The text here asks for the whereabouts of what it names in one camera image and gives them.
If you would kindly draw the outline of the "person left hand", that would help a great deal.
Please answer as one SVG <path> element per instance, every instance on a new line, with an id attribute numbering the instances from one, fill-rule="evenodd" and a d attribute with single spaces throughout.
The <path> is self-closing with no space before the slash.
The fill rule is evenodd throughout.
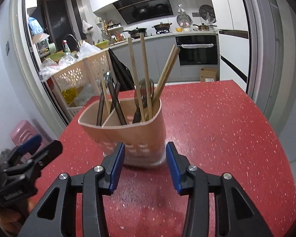
<path id="1" fill-rule="evenodd" d="M 35 207 L 35 202 L 32 198 L 27 199 L 27 210 L 31 213 Z M 17 236 L 22 225 L 20 224 L 21 215 L 13 210 L 0 209 L 0 227 L 8 236 Z"/>

